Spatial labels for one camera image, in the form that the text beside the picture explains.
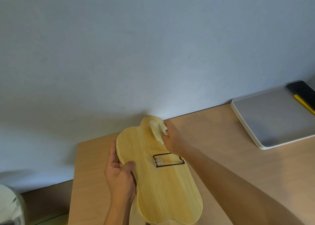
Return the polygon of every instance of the yellow strip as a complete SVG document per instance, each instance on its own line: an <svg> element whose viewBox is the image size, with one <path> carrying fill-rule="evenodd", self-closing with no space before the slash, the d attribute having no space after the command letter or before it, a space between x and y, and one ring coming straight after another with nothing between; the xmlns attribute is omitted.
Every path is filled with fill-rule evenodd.
<svg viewBox="0 0 315 225"><path fill-rule="evenodd" d="M301 97L299 97L298 95L294 95L293 97L294 97L298 102L300 102L302 105L304 105L304 107L305 107L306 109L308 109L310 112L312 112L312 113L315 115L315 111L313 111L312 108L309 107L309 105L306 104L306 103L304 102L304 100L301 99Z"/></svg>

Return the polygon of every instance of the black object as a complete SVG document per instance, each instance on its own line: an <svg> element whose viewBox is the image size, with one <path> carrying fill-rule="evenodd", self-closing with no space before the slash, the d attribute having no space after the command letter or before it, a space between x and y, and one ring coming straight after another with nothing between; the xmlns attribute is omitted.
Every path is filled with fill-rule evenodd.
<svg viewBox="0 0 315 225"><path fill-rule="evenodd" d="M286 87L297 94L309 107L315 111L315 91L304 81L299 80L287 84Z"/></svg>
<svg viewBox="0 0 315 225"><path fill-rule="evenodd" d="M184 164L185 163L185 161L179 156L179 159L181 160L181 161L183 161L182 163L174 163L174 164L167 164L167 165L158 165L158 163L157 163L157 160L156 160L156 158L155 158L155 156L159 156L159 155L166 155L166 154L171 154L171 153L165 153L165 154L155 154L155 155L153 155L153 159L154 159L154 161L155 161L155 164L156 164L156 167L157 168L159 168L159 167L165 167L165 166L173 166L173 165L179 165L179 164Z"/></svg>

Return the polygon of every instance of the cloud-shaped wooden board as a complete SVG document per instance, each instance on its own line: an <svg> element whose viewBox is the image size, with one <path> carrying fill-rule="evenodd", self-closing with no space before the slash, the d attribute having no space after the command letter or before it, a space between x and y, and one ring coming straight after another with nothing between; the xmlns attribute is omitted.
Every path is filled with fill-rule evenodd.
<svg viewBox="0 0 315 225"><path fill-rule="evenodd" d="M163 120L147 116L138 127L129 127L116 140L116 151L122 164L133 160L133 173L137 180L136 205L148 223L162 223L171 218L183 224L193 224L201 216L203 203L187 163L156 167L153 155L168 153L156 141L150 121ZM161 157L164 164L180 163L176 155Z"/></svg>

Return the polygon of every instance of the floor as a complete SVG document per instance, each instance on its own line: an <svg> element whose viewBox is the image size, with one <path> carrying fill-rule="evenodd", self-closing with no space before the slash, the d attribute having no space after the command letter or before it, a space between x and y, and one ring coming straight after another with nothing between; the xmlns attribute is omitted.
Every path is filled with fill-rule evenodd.
<svg viewBox="0 0 315 225"><path fill-rule="evenodd" d="M29 225L69 212L73 180L22 193Z"/></svg>

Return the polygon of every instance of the hand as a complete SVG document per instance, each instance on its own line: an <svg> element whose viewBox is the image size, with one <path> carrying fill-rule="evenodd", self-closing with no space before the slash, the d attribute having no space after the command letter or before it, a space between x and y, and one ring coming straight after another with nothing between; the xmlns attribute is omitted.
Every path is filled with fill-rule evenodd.
<svg viewBox="0 0 315 225"><path fill-rule="evenodd" d="M116 154L116 142L113 141L109 151L105 178L111 193L111 206L126 206L132 203L136 196L136 185L131 170L134 161L122 165Z"/></svg>
<svg viewBox="0 0 315 225"><path fill-rule="evenodd" d="M167 134L162 133L162 139L165 147L172 154L183 156L185 151L190 148L190 145L186 142L183 136L179 133L178 129L170 120L165 120L164 124L167 127Z"/></svg>

